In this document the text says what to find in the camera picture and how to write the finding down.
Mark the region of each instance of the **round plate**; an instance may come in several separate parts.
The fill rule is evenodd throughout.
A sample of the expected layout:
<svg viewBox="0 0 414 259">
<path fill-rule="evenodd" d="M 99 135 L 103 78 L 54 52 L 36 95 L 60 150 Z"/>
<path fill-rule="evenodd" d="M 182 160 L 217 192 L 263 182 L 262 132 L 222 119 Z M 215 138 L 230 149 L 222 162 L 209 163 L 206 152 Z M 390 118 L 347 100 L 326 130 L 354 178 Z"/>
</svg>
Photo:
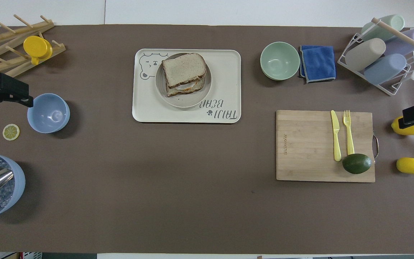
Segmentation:
<svg viewBox="0 0 414 259">
<path fill-rule="evenodd" d="M 167 59 L 174 59 L 176 57 L 179 57 L 186 53 L 178 53 L 174 54 Z M 210 86 L 212 85 L 212 74 L 210 73 L 210 69 L 207 66 L 207 73 L 205 75 L 205 82 L 204 87 L 202 87 L 201 90 L 196 91 L 194 93 L 190 94 L 180 94 L 180 95 L 174 95 L 171 97 L 167 97 L 167 90 L 166 90 L 166 77 L 164 75 L 164 69 L 162 68 L 162 62 L 159 65 L 159 68 L 156 72 L 156 88 L 159 92 L 159 95 L 162 97 L 162 99 L 175 107 L 178 108 L 189 108 L 193 107 L 194 105 L 199 104 L 204 98 L 207 96 L 208 92 L 210 91 Z"/>
</svg>

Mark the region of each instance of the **yellow cup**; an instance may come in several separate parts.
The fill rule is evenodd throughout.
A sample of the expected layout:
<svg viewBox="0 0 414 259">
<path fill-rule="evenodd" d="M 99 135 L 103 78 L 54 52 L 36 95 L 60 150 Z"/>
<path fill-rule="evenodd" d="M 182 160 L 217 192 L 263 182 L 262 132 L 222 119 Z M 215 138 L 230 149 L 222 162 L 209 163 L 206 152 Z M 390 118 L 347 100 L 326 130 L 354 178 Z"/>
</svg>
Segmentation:
<svg viewBox="0 0 414 259">
<path fill-rule="evenodd" d="M 23 42 L 23 49 L 30 55 L 33 65 L 37 65 L 39 61 L 49 59 L 52 56 L 52 46 L 49 41 L 38 36 L 26 38 Z"/>
</svg>

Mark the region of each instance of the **metal handle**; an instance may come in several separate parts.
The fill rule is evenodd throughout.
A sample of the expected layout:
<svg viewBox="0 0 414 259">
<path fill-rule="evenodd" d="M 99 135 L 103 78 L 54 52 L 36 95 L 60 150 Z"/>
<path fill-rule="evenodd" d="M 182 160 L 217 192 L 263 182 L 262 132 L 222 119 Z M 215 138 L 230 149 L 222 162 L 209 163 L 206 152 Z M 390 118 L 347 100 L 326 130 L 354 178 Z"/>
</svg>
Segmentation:
<svg viewBox="0 0 414 259">
<path fill-rule="evenodd" d="M 374 133 L 373 133 L 373 139 L 375 140 L 375 144 L 376 144 L 376 155 L 374 155 L 373 158 L 376 159 L 376 157 L 380 153 L 380 144 L 378 143 L 378 138 L 375 136 Z"/>
</svg>

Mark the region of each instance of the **green cup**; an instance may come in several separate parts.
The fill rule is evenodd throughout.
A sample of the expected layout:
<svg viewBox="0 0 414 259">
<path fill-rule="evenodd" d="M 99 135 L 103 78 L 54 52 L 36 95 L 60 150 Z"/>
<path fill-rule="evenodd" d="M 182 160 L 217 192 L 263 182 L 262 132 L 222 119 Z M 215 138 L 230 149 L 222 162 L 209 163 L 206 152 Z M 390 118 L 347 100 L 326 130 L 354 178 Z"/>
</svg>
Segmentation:
<svg viewBox="0 0 414 259">
<path fill-rule="evenodd" d="M 397 31 L 401 31 L 405 26 L 404 18 L 398 14 L 388 15 L 381 17 L 380 20 L 383 23 L 386 23 L 387 25 L 391 26 L 392 28 L 396 29 Z M 363 28 L 361 30 L 361 33 L 364 33 L 368 28 L 370 28 L 372 25 L 374 25 L 373 22 L 369 22 L 366 25 L 363 25 Z M 375 25 L 371 30 L 369 30 L 363 37 L 363 41 L 368 41 L 373 38 L 379 38 L 383 41 L 389 40 L 394 36 L 389 31 L 386 31 L 385 29 L 381 28 L 378 25 Z"/>
</svg>

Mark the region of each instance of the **yellow lemon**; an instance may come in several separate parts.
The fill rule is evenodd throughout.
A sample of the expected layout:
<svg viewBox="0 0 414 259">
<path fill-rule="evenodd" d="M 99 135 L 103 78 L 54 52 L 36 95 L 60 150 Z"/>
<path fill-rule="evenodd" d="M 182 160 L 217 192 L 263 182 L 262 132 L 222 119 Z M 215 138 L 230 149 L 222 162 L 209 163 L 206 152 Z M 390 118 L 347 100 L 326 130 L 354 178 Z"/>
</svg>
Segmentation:
<svg viewBox="0 0 414 259">
<path fill-rule="evenodd" d="M 403 116 L 397 117 L 391 124 L 392 129 L 395 133 L 400 135 L 414 135 L 414 125 L 408 128 L 399 128 L 399 119 Z"/>
<path fill-rule="evenodd" d="M 402 157 L 397 160 L 397 169 L 406 174 L 414 174 L 414 158 Z"/>
<path fill-rule="evenodd" d="M 12 141 L 18 138 L 18 135 L 20 135 L 20 129 L 15 124 L 9 124 L 3 129 L 3 137 L 6 140 Z"/>
</svg>

